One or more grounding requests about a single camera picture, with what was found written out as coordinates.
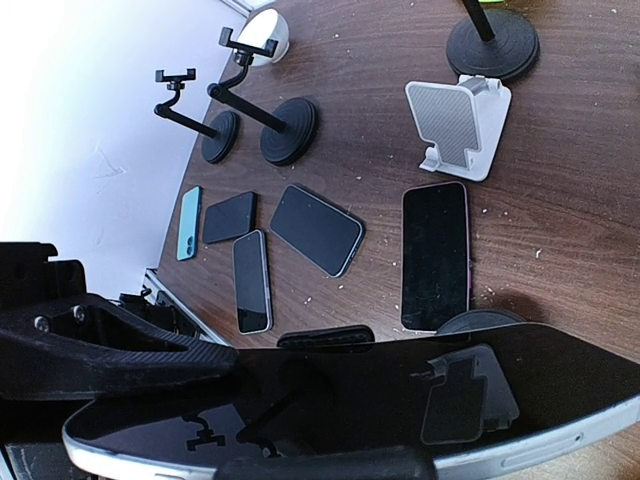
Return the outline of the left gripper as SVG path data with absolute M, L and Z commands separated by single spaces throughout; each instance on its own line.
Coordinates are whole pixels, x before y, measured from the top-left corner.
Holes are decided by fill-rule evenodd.
M 86 294 L 79 260 L 50 243 L 1 243 L 1 397 L 85 400 L 222 378 L 232 347 L 154 326 Z

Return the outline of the white phone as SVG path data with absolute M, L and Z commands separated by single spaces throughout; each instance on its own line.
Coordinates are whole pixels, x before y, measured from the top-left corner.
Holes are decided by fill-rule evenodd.
M 233 280 L 238 330 L 242 335 L 273 326 L 265 234 L 254 230 L 232 246 Z

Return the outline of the teal phone front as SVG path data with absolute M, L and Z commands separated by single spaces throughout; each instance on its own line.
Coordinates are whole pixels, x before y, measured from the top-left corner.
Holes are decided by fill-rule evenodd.
M 196 186 L 184 193 L 178 227 L 176 259 L 185 261 L 197 253 L 202 188 Z

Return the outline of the teal phone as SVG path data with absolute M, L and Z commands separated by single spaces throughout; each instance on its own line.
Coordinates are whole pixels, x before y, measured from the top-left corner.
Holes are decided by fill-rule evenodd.
M 185 261 L 197 253 L 202 188 L 196 186 L 184 193 L 178 227 L 176 259 Z
M 365 235 L 360 219 L 297 184 L 285 187 L 269 227 L 332 278 L 346 272 Z

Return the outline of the black phone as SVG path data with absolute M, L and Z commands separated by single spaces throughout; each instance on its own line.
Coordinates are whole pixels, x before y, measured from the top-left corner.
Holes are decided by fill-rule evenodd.
M 258 195 L 247 191 L 209 206 L 205 211 L 202 242 L 235 240 L 255 228 Z
M 94 401 L 63 426 L 110 479 L 486 479 L 639 419 L 639 366 L 519 323 L 348 347 L 246 349 L 205 386 Z

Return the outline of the black phone stand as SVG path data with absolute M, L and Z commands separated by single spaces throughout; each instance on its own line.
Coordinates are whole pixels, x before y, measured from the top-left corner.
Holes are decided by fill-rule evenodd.
M 204 137 L 201 145 L 203 159 L 209 164 L 217 164 L 227 157 L 237 140 L 240 117 L 233 111 L 223 111 L 209 124 L 204 124 L 174 111 L 173 106 L 180 100 L 185 83 L 195 79 L 195 68 L 189 68 L 182 75 L 166 75 L 163 70 L 156 70 L 155 82 L 165 84 L 167 90 L 173 92 L 174 96 L 166 102 L 157 104 L 154 107 L 154 113 L 202 135 Z
M 294 164 L 309 149 L 318 130 L 319 114 L 316 106 L 303 97 L 295 97 L 281 103 L 272 113 L 243 99 L 231 91 L 244 81 L 255 55 L 272 59 L 278 41 L 268 38 L 262 48 L 231 40 L 233 29 L 223 27 L 219 37 L 222 47 L 236 51 L 234 61 L 241 71 L 222 83 L 207 87 L 208 95 L 219 103 L 228 105 L 263 125 L 260 151 L 263 158 L 274 166 Z

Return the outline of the pink phone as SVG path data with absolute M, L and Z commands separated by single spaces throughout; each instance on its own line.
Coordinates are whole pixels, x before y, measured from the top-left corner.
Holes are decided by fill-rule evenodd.
M 469 310 L 467 189 L 458 181 L 406 191 L 402 199 L 400 321 L 435 332 Z

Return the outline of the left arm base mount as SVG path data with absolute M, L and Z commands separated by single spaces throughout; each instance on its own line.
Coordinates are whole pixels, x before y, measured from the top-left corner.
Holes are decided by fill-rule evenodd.
M 229 345 L 164 290 L 143 287 L 138 294 L 121 293 L 116 304 L 163 330 L 224 346 Z

